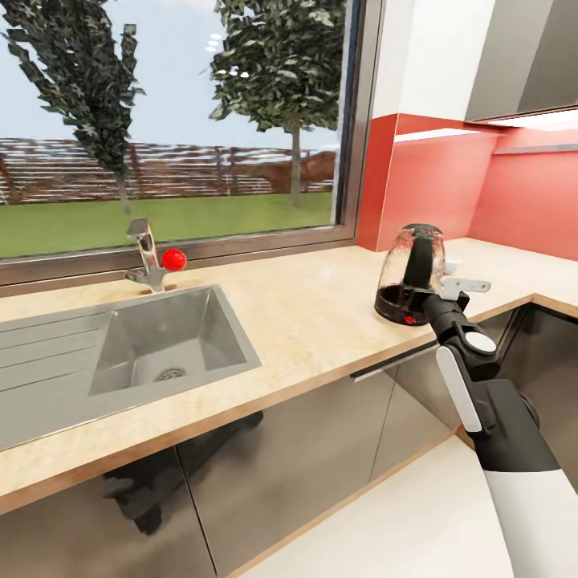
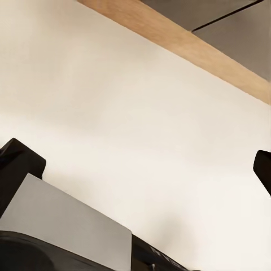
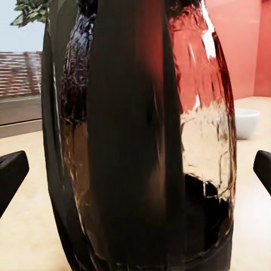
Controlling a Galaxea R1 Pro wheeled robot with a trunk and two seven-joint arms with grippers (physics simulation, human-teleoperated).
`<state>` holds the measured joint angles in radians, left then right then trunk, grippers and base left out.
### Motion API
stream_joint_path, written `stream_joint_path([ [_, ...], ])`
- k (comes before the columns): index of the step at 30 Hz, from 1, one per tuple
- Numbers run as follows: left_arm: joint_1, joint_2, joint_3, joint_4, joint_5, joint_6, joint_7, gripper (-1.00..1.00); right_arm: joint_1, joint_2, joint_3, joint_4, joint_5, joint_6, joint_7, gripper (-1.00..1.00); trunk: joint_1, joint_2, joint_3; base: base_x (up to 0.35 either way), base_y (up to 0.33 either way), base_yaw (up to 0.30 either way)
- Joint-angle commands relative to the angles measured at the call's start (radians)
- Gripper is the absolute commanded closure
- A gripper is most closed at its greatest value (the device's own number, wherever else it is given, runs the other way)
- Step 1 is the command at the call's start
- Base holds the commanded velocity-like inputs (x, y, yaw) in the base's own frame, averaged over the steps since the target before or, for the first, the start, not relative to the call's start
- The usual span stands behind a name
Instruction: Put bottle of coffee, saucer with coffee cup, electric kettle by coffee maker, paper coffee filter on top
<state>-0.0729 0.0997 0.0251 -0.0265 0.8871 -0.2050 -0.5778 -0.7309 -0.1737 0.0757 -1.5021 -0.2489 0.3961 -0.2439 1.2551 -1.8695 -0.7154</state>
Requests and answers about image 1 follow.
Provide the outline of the coffee cup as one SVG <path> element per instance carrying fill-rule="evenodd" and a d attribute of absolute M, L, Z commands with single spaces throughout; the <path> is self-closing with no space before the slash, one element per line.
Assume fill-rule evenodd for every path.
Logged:
<path fill-rule="evenodd" d="M 445 275 L 454 274 L 460 267 L 461 263 L 462 260 L 460 258 L 457 258 L 456 256 L 446 256 Z"/>

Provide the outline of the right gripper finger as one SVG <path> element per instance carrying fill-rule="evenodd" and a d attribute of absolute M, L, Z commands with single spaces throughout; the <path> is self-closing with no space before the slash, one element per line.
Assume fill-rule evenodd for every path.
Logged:
<path fill-rule="evenodd" d="M 409 301 L 413 287 L 409 285 L 405 277 L 401 278 L 401 298 Z"/>

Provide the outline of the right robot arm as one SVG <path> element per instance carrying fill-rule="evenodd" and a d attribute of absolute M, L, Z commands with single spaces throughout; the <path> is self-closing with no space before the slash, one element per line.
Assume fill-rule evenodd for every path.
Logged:
<path fill-rule="evenodd" d="M 500 373 L 498 346 L 464 310 L 464 291 L 487 293 L 484 279 L 445 275 L 442 289 L 401 298 L 424 312 L 437 335 L 436 359 L 490 488 L 514 578 L 578 578 L 578 495 L 539 430 L 534 405 Z"/>

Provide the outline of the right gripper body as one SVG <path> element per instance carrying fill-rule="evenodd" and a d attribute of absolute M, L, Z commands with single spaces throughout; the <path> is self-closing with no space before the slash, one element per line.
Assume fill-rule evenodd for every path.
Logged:
<path fill-rule="evenodd" d="M 414 288 L 409 297 L 407 307 L 410 311 L 424 312 L 429 324 L 433 327 L 433 322 L 441 314 L 446 312 L 460 312 L 464 315 L 470 297 L 464 292 L 460 292 L 456 301 L 442 299 L 436 295 L 435 290 Z M 464 315 L 466 317 L 466 315 Z"/>

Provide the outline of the electric kettle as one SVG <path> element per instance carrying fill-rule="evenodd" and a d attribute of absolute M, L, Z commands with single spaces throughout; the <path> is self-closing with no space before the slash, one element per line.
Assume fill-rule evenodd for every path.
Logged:
<path fill-rule="evenodd" d="M 421 326 L 429 323 L 424 312 L 410 311 L 401 298 L 401 278 L 413 288 L 442 289 L 446 251 L 443 232 L 424 223 L 400 229 L 385 257 L 377 287 L 375 311 L 396 324 Z"/>

